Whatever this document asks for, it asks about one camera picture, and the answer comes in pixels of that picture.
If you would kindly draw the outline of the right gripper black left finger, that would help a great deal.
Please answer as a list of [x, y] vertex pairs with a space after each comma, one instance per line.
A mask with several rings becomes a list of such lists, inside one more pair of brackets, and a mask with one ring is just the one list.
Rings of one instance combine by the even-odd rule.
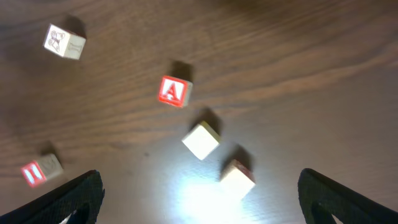
[[104, 199], [100, 173], [90, 170], [45, 195], [1, 215], [4, 224], [95, 224]]

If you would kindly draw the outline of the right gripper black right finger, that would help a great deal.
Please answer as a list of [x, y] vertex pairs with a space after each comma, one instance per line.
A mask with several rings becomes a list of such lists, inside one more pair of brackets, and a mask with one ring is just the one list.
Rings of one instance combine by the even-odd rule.
[[300, 173], [298, 199], [307, 223], [397, 223], [397, 212], [310, 168]]

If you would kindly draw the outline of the red letter I block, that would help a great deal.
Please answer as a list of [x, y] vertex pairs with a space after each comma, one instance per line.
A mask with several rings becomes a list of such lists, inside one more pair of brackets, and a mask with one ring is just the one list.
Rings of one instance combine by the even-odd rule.
[[27, 184], [34, 188], [63, 173], [63, 168], [55, 154], [47, 154], [21, 167]]

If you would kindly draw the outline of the red letter A block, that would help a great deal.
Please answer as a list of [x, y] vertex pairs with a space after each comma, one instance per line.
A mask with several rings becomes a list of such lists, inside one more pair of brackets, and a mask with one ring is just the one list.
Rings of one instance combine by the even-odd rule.
[[188, 105], [193, 83], [180, 78], [163, 76], [158, 93], [160, 102], [183, 108]]

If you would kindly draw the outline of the green-edged wooden block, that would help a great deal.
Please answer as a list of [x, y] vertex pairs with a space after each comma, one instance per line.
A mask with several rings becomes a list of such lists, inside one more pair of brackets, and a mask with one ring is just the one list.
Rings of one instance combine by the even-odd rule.
[[247, 167], [233, 159], [221, 173], [220, 185], [230, 197], [241, 200], [255, 187], [256, 181]]

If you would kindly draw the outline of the blue-edged wooden block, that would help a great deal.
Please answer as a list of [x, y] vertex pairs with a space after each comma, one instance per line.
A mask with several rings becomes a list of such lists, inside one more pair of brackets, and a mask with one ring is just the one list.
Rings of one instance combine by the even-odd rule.
[[204, 160], [220, 145], [220, 135], [206, 122], [197, 124], [183, 139], [183, 144], [199, 159]]

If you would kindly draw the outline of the yellow-edged butterfly block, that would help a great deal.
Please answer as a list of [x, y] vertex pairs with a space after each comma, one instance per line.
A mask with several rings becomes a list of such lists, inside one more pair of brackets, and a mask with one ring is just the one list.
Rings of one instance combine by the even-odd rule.
[[62, 58], [79, 60], [85, 43], [84, 37], [50, 24], [43, 47]]

